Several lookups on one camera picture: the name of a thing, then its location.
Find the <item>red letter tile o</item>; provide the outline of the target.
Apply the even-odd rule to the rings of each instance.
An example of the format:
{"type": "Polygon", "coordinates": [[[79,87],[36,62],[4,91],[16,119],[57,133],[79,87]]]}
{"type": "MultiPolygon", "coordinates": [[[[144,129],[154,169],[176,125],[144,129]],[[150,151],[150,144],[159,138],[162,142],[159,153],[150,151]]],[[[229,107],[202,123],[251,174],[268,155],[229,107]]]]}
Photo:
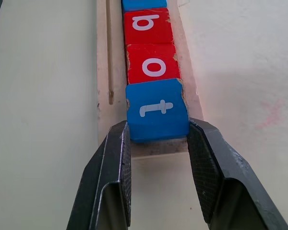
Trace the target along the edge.
{"type": "Polygon", "coordinates": [[[173,44],[131,44],[126,51],[129,84],[181,78],[173,44]]]}

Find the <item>blue t letter block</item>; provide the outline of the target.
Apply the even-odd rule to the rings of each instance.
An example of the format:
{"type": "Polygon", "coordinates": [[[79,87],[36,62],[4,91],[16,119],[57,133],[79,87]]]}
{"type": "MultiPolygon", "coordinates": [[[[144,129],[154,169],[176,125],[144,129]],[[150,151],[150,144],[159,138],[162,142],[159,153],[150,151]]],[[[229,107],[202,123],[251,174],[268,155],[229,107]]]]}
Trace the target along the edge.
{"type": "Polygon", "coordinates": [[[126,99],[132,141],[183,138],[189,133],[188,110],[179,79],[130,84],[126,99]]]}

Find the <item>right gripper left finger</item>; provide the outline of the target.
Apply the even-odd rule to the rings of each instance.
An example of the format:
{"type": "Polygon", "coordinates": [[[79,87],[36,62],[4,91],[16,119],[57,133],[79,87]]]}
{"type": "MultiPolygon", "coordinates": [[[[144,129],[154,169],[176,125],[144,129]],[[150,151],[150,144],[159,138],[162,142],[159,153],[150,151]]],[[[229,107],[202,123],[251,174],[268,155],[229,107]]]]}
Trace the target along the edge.
{"type": "Polygon", "coordinates": [[[86,165],[66,230],[128,230],[131,224],[128,123],[112,126],[86,165]]]}

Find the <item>wooden letter tray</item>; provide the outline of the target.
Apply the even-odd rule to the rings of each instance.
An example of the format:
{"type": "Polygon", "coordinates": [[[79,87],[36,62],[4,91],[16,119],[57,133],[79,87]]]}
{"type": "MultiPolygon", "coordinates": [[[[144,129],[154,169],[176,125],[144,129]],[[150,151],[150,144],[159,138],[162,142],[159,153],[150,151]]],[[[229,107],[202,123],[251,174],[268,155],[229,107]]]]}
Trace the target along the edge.
{"type": "MultiPolygon", "coordinates": [[[[183,98],[189,116],[202,120],[204,116],[187,44],[187,29],[182,22],[182,7],[186,6],[190,0],[167,0],[167,2],[176,47],[176,59],[184,87],[183,98]]],[[[102,143],[110,127],[126,119],[127,62],[121,0],[95,0],[95,8],[98,142],[102,143]]]]}

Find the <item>red letter tile b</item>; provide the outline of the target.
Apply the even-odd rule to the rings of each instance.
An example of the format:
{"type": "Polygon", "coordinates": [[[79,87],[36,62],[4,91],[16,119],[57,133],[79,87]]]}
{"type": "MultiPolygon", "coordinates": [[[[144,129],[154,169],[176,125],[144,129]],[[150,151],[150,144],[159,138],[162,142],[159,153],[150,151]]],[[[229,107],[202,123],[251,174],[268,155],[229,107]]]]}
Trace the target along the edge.
{"type": "Polygon", "coordinates": [[[125,44],[171,44],[174,42],[169,11],[153,8],[124,14],[125,44]]]}

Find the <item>blue letter tile o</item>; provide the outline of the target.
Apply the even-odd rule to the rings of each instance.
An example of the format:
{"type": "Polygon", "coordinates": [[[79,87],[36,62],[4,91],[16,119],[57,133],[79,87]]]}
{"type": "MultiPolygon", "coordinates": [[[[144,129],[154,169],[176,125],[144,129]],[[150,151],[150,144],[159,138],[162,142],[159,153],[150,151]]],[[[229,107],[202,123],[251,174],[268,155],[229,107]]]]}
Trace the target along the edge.
{"type": "Polygon", "coordinates": [[[166,8],[167,0],[121,0],[125,12],[140,11],[153,8],[166,8]]]}

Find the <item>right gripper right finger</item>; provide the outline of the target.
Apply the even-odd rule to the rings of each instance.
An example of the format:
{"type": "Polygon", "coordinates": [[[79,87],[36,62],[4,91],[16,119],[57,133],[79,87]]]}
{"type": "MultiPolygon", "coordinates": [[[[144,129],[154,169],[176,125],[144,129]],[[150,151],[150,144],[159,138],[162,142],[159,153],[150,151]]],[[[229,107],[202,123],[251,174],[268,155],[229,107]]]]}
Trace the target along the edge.
{"type": "Polygon", "coordinates": [[[192,176],[209,230],[288,230],[249,163],[208,122],[190,118],[192,176]]]}

